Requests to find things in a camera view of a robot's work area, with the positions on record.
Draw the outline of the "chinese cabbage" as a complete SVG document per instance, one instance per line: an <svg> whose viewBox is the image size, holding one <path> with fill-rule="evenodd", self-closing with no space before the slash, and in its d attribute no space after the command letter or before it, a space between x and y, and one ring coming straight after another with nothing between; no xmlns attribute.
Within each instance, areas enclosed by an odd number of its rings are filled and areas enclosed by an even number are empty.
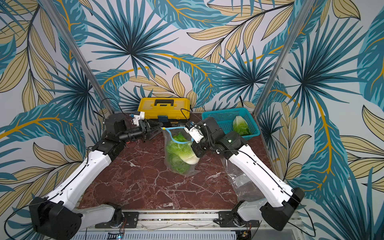
<svg viewBox="0 0 384 240"><path fill-rule="evenodd" d="M250 128L246 120L241 116L236 116L233 121L233 130L240 136L248 136L251 134Z"/></svg>
<svg viewBox="0 0 384 240"><path fill-rule="evenodd" d="M181 157L185 157L190 151L185 151L188 145L180 145L171 142L166 147L166 163L169 164L171 171L180 175L185 175L190 170L190 165L185 163Z"/></svg>
<svg viewBox="0 0 384 240"><path fill-rule="evenodd" d="M192 150L192 143L184 137L182 132L173 135L173 138L178 143L170 140L167 144L166 151L168 154L168 161L172 166L180 167L182 165L195 165L199 162L199 158Z"/></svg>

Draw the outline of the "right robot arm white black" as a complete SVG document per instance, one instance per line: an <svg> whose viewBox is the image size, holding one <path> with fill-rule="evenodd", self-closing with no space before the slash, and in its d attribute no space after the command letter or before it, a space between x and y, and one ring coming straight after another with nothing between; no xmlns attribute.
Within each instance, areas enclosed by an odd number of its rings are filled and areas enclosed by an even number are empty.
<svg viewBox="0 0 384 240"><path fill-rule="evenodd" d="M197 124L187 122L185 131L191 136L192 150L199 158L207 151L215 152L237 166L262 192L265 199L241 201L221 225L242 227L251 221L264 221L282 231L304 198L304 192L279 179L253 152L248 142L237 132L225 133L216 120L208 117Z"/></svg>

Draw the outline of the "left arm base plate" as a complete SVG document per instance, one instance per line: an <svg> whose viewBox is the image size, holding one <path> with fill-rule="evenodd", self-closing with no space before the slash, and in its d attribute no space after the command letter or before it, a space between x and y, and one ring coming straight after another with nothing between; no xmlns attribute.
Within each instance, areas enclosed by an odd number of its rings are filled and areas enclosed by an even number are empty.
<svg viewBox="0 0 384 240"><path fill-rule="evenodd" d="M119 212L109 222L96 224L96 229L135 229L139 220L139 212Z"/></svg>

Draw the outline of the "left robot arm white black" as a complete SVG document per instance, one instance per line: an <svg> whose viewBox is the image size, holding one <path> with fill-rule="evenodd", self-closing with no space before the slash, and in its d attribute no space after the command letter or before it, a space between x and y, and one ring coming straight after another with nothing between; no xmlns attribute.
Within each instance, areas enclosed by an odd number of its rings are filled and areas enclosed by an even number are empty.
<svg viewBox="0 0 384 240"><path fill-rule="evenodd" d="M108 167L134 140L150 140L163 127L162 123L146 120L143 113L131 115L133 124L127 125L122 114L112 114L105 121L105 131L92 147L81 165L58 187L45 197L36 197L29 205L35 232L54 240L70 240L79 230L107 224L122 226L122 208L116 204L78 210L76 204L95 178Z"/></svg>

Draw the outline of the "clear zipper bag blue seal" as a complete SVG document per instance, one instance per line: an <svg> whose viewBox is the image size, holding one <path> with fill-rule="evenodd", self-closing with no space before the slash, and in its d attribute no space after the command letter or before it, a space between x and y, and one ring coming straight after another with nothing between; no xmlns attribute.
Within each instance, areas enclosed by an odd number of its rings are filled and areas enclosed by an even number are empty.
<svg viewBox="0 0 384 240"><path fill-rule="evenodd" d="M165 139L165 165L175 174L193 176L199 171L196 166L200 161L193 149L192 138L184 127L163 128Z"/></svg>

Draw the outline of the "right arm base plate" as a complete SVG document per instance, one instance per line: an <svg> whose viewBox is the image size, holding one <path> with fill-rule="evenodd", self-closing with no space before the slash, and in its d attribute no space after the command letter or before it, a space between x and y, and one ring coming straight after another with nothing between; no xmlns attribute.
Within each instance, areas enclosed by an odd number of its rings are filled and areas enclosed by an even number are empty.
<svg viewBox="0 0 384 240"><path fill-rule="evenodd" d="M221 228L256 228L260 226L260 221L245 221L238 214L234 214L231 211L219 211L218 214L218 218L214 219L213 222L218 224Z"/></svg>

